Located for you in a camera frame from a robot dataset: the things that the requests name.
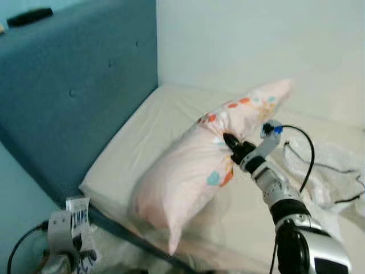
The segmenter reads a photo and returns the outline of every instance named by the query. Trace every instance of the pink pillow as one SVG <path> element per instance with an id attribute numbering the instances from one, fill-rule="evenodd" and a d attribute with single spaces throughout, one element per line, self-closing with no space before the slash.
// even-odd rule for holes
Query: pink pillow
<path id="1" fill-rule="evenodd" d="M 223 133 L 240 141 L 268 120 L 291 90 L 282 80 L 255 88 L 201 117 L 142 176 L 133 211 L 156 228 L 169 228 L 174 254 L 184 225 L 233 177 Z"/>

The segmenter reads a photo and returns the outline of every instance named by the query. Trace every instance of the bed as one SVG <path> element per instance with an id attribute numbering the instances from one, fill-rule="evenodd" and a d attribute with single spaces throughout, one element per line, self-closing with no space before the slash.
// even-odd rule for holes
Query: bed
<path id="1" fill-rule="evenodd" d="M 273 224 L 259 189 L 239 170 L 192 221 L 175 256 L 167 256 L 163 232 L 124 213 L 135 181 L 168 145 L 205 111 L 236 96 L 177 85 L 157 88 L 155 1 L 89 1 L 0 40 L 0 140 L 61 207 L 80 190 L 91 197 L 90 218 L 102 228 L 95 237 L 104 243 L 107 263 L 128 259 L 110 252 L 127 241 L 191 273 L 212 268 L 267 273 Z M 363 150 L 358 128 L 290 106 L 276 118 L 307 129 L 316 140 Z M 257 134 L 252 141 L 259 142 Z M 105 188 L 106 181 L 117 190 Z M 365 267 L 365 246 L 357 244 L 365 242 L 362 221 L 340 218 L 353 273 Z"/>
<path id="2" fill-rule="evenodd" d="M 88 171 L 80 189 L 109 218 L 167 251 L 162 232 L 125 214 L 135 182 L 201 115 L 239 93 L 177 85 L 159 87 L 113 137 Z M 303 115 L 285 106 L 275 118 L 300 125 L 315 141 L 325 140 L 350 151 L 362 151 L 362 133 L 355 127 Z M 284 134 L 283 142 L 292 137 Z M 259 132 L 250 140 L 259 143 Z M 284 170 L 281 147 L 270 158 Z M 234 174 L 232 182 L 190 223 L 175 256 L 197 270 L 243 269 L 243 273 L 267 273 L 274 239 L 271 216 L 249 176 L 237 167 Z M 295 182 L 295 178 L 286 174 Z M 361 254 L 365 248 L 354 243 L 364 241 L 365 234 L 360 223 L 356 225 L 345 217 L 340 217 L 339 223 L 354 263 L 354 273 L 359 273 L 363 269 Z"/>

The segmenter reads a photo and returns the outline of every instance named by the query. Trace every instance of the black wire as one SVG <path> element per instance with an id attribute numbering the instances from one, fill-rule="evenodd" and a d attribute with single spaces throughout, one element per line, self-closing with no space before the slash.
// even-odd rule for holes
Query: black wire
<path id="1" fill-rule="evenodd" d="M 304 178 L 303 180 L 303 183 L 302 183 L 302 186 L 299 190 L 300 193 L 302 193 L 302 191 L 304 190 L 307 182 L 308 182 L 308 178 L 309 178 L 309 175 L 311 174 L 312 172 L 312 168 L 313 168 L 313 165 L 314 165 L 314 158 L 315 158 L 315 154 L 314 154 L 314 146 L 313 146 L 313 142 L 312 140 L 310 139 L 310 137 L 308 136 L 308 134 L 306 134 L 306 132 L 299 128 L 299 127 L 296 127 L 296 126 L 291 126 L 289 124 L 285 124 L 283 125 L 282 127 L 288 127 L 288 128 L 293 128 L 295 130 L 298 130 L 300 131 L 301 133 L 303 133 L 303 135 L 307 138 L 308 142 L 309 142 L 309 146 L 310 146 L 310 151 L 311 151 L 311 159 L 310 159 L 310 164 L 309 164 L 309 168 L 308 168 L 308 171 L 307 171 L 307 175 L 306 177 Z"/>
<path id="2" fill-rule="evenodd" d="M 361 195 L 363 195 L 365 193 L 365 191 L 360 192 L 359 194 L 349 198 L 349 199 L 345 199 L 345 200 L 337 200 L 335 201 L 335 204 L 339 204 L 339 203 L 347 203 L 347 202 L 351 202 L 353 200 L 359 199 L 361 197 Z"/>
<path id="3" fill-rule="evenodd" d="M 299 153 L 297 153 L 295 151 L 295 149 L 293 149 L 291 147 L 291 145 L 289 145 L 289 142 L 286 142 L 284 144 L 284 146 L 288 147 L 292 153 L 294 153 L 294 155 L 296 157 L 298 157 L 299 160 L 301 160 L 302 162 L 306 163 L 306 164 L 309 164 L 309 162 L 305 161 Z M 329 165 L 326 165 L 326 164 L 322 164 L 322 163 L 314 163 L 315 166 L 318 166 L 318 167 L 323 167 L 323 168 L 328 168 L 334 172 L 338 172 L 338 173 L 341 173 L 341 174 L 350 174 L 350 173 L 360 173 L 359 170 L 352 170 L 352 169 L 349 169 L 349 170 L 339 170 L 338 168 L 335 168 L 335 167 L 332 167 L 332 166 L 329 166 Z M 351 198 L 348 198 L 348 199 L 343 199 L 343 200 L 337 200 L 337 201 L 334 201 L 335 204 L 339 204 L 339 203 L 347 203 L 347 202 L 351 202 L 353 200 L 356 200 L 356 199 L 359 199 L 361 197 L 361 195 L 363 195 L 365 193 L 365 185 L 363 182 L 360 181 L 360 177 L 361 177 L 361 174 L 358 174 L 357 177 L 355 178 L 356 182 L 358 182 L 359 184 L 362 185 L 362 187 L 364 188 L 364 191 L 356 194 L 355 196 L 351 197 Z"/>
<path id="4" fill-rule="evenodd" d="M 270 274 L 273 273 L 274 270 L 274 263 L 275 263 L 275 255 L 276 255 L 276 249 L 278 247 L 278 243 L 275 237 L 275 244 L 274 244 L 274 251 L 273 251 L 273 258 L 271 259 L 271 266 L 270 266 Z"/>
<path id="5" fill-rule="evenodd" d="M 312 169 L 313 169 L 313 165 L 314 165 L 314 158 L 315 158 L 315 155 L 314 155 L 314 146 L 313 146 L 313 142 L 312 140 L 310 139 L 310 137 L 308 136 L 308 134 L 306 134 L 306 132 L 299 128 L 299 127 L 296 127 L 296 126 L 291 126 L 289 124 L 285 124 L 281 127 L 287 127 L 287 128 L 292 128 L 294 130 L 298 130 L 300 131 L 308 140 L 309 142 L 309 146 L 310 146 L 310 150 L 311 150 L 311 159 L 310 159 L 310 164 L 309 164 L 309 168 L 308 168 L 308 171 L 307 171 L 307 175 L 305 176 L 304 180 L 303 180 L 303 183 L 301 185 L 301 188 L 299 190 L 300 193 L 302 193 L 302 191 L 304 190 L 307 182 L 308 182 L 308 178 L 309 178 L 309 175 L 311 174 L 312 172 Z M 275 263 L 275 256 L 276 256 L 276 250 L 277 250 L 277 247 L 278 247 L 278 243 L 277 243 L 277 239 L 275 238 L 275 244 L 274 244 L 274 252 L 273 252 L 273 258 L 271 259 L 271 267 L 270 267 L 270 274 L 273 273 L 273 269 L 274 269 L 274 263 Z"/>
<path id="6" fill-rule="evenodd" d="M 7 260 L 7 274 L 11 274 L 11 263 L 13 262 L 13 257 L 20 246 L 20 244 L 24 241 L 25 238 L 27 238 L 29 235 L 31 235 L 35 231 L 39 230 L 47 230 L 48 227 L 48 221 L 44 221 L 41 224 L 37 225 L 36 227 L 29 230 L 27 233 L 25 233 L 15 244 L 13 251 L 11 252 L 9 259 Z"/>

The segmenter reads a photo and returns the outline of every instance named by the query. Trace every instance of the white wall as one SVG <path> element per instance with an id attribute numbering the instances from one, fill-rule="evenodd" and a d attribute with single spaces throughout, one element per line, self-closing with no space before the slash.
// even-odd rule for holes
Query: white wall
<path id="1" fill-rule="evenodd" d="M 245 91 L 293 78 L 290 107 L 363 126 L 361 0 L 157 0 L 159 80 Z"/>

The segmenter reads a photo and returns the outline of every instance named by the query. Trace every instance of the mattress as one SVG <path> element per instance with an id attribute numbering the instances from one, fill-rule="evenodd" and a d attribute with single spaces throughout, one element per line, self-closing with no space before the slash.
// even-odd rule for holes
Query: mattress
<path id="1" fill-rule="evenodd" d="M 201 115 L 238 95 L 242 93 L 173 85 L 159 87 L 113 137 L 79 188 L 106 216 L 167 251 L 165 231 L 155 231 L 150 225 L 129 216 L 128 205 L 134 185 Z M 355 154 L 363 151 L 362 132 L 358 128 L 303 115 L 290 109 L 290 105 L 283 105 L 275 118 L 304 128 L 314 141 L 334 142 Z M 260 142 L 258 131 L 250 141 Z M 279 159 L 271 159 L 280 166 Z M 249 175 L 237 167 L 234 174 L 233 180 L 186 228 L 176 256 L 197 270 L 244 269 L 267 273 L 274 244 L 274 224 L 261 199 L 261 191 Z M 365 245 L 357 243 L 365 243 L 365 233 L 344 217 L 339 218 L 339 224 L 354 265 L 353 273 L 361 273 L 365 269 Z"/>

